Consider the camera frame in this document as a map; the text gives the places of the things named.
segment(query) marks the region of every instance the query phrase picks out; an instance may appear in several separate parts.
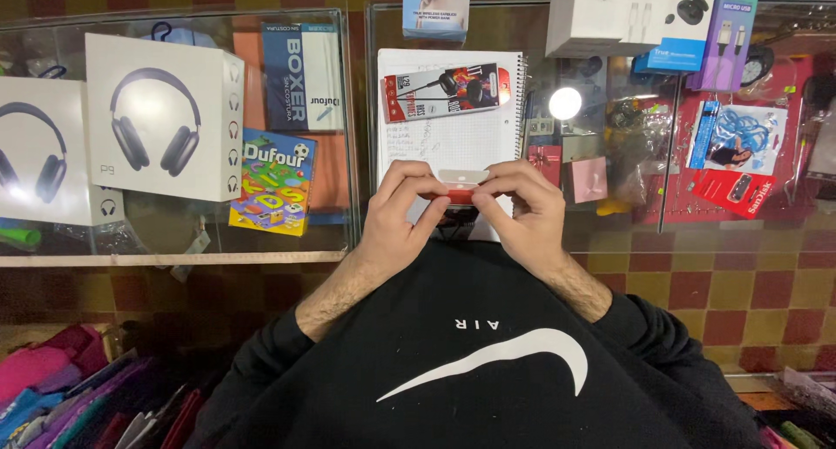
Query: white logo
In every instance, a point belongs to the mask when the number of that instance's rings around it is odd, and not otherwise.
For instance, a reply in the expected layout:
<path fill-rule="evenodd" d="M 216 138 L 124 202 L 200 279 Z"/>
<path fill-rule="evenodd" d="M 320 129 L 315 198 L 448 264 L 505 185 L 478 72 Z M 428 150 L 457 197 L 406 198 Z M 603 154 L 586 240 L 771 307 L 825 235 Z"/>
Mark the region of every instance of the white logo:
<path fill-rule="evenodd" d="M 383 395 L 377 401 L 382 401 L 392 395 L 399 394 L 404 390 L 431 382 L 432 380 L 450 377 L 451 375 L 465 374 L 493 361 L 512 360 L 537 353 L 556 354 L 563 358 L 566 364 L 570 365 L 574 380 L 575 396 L 578 396 L 583 387 L 583 382 L 586 380 L 586 373 L 589 366 L 583 348 L 580 347 L 580 344 L 574 338 L 562 331 L 552 328 L 538 328 L 522 336 L 488 345 L 476 350 L 466 358 L 424 372 L 388 394 Z"/>

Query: red packaging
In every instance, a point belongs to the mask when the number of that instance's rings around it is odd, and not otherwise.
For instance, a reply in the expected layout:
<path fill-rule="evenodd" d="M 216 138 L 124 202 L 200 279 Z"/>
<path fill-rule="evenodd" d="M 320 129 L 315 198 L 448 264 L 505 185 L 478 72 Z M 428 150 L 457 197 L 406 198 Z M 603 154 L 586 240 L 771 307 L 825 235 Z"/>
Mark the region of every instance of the red packaging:
<path fill-rule="evenodd" d="M 774 184 L 774 176 L 700 169 L 687 189 L 739 216 L 754 219 Z"/>
<path fill-rule="evenodd" d="M 538 145 L 528 147 L 528 161 L 553 185 L 560 187 L 560 163 L 563 147 Z"/>

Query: gift box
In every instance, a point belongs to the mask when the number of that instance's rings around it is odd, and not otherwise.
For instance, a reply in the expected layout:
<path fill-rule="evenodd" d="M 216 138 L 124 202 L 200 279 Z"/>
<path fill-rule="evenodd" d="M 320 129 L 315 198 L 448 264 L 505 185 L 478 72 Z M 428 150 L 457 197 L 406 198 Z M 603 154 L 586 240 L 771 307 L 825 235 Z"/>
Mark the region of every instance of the gift box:
<path fill-rule="evenodd" d="M 528 147 L 528 161 L 553 185 L 560 187 L 560 145 L 539 145 Z"/>
<path fill-rule="evenodd" d="M 570 176 L 576 204 L 607 197 L 607 158 L 572 162 Z"/>

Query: finger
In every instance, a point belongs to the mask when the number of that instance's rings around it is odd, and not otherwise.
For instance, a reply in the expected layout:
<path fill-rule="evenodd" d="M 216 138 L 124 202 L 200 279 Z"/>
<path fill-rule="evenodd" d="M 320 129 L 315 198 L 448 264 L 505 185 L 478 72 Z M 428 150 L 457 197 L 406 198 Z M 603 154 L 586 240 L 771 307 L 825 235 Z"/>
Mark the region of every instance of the finger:
<path fill-rule="evenodd" d="M 473 192 L 487 195 L 513 193 L 534 209 L 548 205 L 549 201 L 556 197 L 550 189 L 521 174 L 491 179 L 476 187 Z"/>
<path fill-rule="evenodd" d="M 500 236 L 512 235 L 512 231 L 517 228 L 517 222 L 507 215 L 493 196 L 474 194 L 472 202 Z"/>
<path fill-rule="evenodd" d="M 377 188 L 377 195 L 385 202 L 392 197 L 404 179 L 411 176 L 432 176 L 432 169 L 426 162 L 395 160 L 383 176 L 383 181 Z"/>
<path fill-rule="evenodd" d="M 394 191 L 392 197 L 389 198 L 387 206 L 392 206 L 394 209 L 406 212 L 407 209 L 415 202 L 415 197 L 419 195 L 438 195 L 446 196 L 449 189 L 444 186 L 438 179 L 423 177 L 404 179 L 398 189 Z"/>
<path fill-rule="evenodd" d="M 421 218 L 415 222 L 410 238 L 420 239 L 421 241 L 426 241 L 426 239 L 430 238 L 430 234 L 435 229 L 435 226 L 438 225 L 442 216 L 444 216 L 444 211 L 447 210 L 449 205 L 450 198 L 446 196 L 433 199 L 430 205 L 424 209 Z"/>
<path fill-rule="evenodd" d="M 486 181 L 503 176 L 525 175 L 536 181 L 538 185 L 543 188 L 554 188 L 554 185 L 552 185 L 552 183 L 549 182 L 549 180 L 546 179 L 533 165 L 531 165 L 528 160 L 518 159 L 511 162 L 502 162 L 490 165 L 486 168 L 486 170 L 491 172 L 486 178 Z"/>

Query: small red box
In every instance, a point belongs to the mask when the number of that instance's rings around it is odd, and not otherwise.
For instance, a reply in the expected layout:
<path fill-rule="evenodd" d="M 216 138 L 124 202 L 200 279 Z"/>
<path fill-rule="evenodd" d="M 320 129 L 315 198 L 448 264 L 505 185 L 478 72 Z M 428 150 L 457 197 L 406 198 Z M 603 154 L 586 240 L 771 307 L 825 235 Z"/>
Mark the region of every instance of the small red box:
<path fill-rule="evenodd" d="M 563 147 L 560 145 L 536 145 L 528 147 L 528 161 L 553 185 L 560 187 L 560 164 Z"/>

